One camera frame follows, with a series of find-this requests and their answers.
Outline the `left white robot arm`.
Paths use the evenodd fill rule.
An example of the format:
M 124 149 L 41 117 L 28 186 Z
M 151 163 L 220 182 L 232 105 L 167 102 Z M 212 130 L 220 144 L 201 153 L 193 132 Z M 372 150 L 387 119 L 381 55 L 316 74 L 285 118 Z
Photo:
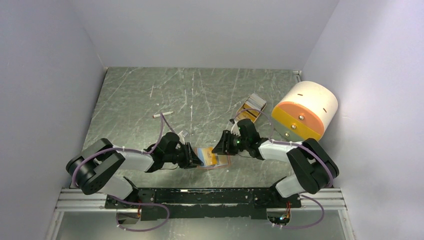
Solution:
M 181 169 L 191 169 L 203 163 L 190 143 L 184 142 L 173 132 L 167 132 L 160 140 L 143 151 L 114 146 L 101 138 L 72 158 L 65 169 L 73 185 L 85 195 L 103 192 L 118 197 L 126 208 L 134 207 L 139 200 L 135 186 L 125 178 L 115 176 L 118 170 L 138 170 L 153 173 L 164 164 L 172 163 Z

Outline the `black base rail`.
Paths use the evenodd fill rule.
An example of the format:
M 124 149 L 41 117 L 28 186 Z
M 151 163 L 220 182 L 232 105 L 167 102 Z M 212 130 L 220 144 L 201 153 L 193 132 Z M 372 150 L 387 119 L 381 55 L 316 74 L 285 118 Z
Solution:
M 302 206 L 298 194 L 280 196 L 274 187 L 236 188 L 139 188 L 124 202 L 106 197 L 104 207 L 136 210 L 142 221 L 194 218 L 249 217 L 265 220 L 268 211 Z

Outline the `wooden tray with cards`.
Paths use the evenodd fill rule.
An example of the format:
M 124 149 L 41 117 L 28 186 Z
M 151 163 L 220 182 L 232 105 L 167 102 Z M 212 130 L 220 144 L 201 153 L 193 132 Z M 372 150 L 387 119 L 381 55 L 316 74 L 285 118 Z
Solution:
M 252 93 L 237 110 L 235 120 L 249 119 L 255 123 L 266 105 L 267 101 L 263 97 L 257 93 Z

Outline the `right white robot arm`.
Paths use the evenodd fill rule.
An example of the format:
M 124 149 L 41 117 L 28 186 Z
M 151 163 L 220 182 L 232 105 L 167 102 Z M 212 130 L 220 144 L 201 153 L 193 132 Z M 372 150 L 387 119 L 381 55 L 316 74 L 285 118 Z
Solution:
M 316 194 L 331 187 L 340 174 L 338 166 L 314 138 L 302 142 L 277 141 L 261 137 L 250 119 L 237 121 L 235 131 L 224 130 L 212 153 L 235 156 L 247 151 L 258 160 L 289 163 L 293 174 L 276 182 L 270 193 L 270 202 L 282 207 L 289 197 L 300 193 Z

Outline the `white pen stick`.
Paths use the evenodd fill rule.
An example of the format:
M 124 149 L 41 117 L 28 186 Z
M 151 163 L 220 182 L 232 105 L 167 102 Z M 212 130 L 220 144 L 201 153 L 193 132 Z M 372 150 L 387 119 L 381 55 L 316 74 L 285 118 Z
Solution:
M 158 113 L 158 114 L 154 114 L 152 117 L 155 119 L 155 118 L 160 118 L 162 116 L 168 116 L 168 115 L 171 115 L 173 113 L 174 113 L 173 111 L 161 112 L 161 113 Z

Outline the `white orange yellow cylinder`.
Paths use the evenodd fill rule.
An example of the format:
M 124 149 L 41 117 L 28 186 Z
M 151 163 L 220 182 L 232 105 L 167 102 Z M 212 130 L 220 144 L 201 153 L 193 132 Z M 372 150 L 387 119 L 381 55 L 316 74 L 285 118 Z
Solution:
M 336 96 L 313 81 L 296 83 L 273 108 L 271 120 L 274 129 L 285 139 L 303 142 L 324 136 L 338 110 Z

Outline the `orange credit card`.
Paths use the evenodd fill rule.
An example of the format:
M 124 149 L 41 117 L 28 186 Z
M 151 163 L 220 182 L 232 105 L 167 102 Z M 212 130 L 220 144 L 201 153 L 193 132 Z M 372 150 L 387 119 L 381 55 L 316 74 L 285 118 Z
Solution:
M 212 151 L 212 147 L 205 147 L 201 150 L 205 166 L 214 166 L 217 164 L 218 158 Z

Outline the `brown leather card holder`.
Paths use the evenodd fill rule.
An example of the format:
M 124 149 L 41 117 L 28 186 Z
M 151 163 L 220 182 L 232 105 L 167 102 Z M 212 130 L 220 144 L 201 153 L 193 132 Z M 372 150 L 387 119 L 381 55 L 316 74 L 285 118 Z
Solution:
M 231 158 L 228 155 L 219 155 L 212 153 L 212 147 L 197 147 L 194 149 L 195 154 L 201 161 L 201 165 L 198 165 L 199 169 L 219 169 L 226 168 L 231 165 Z

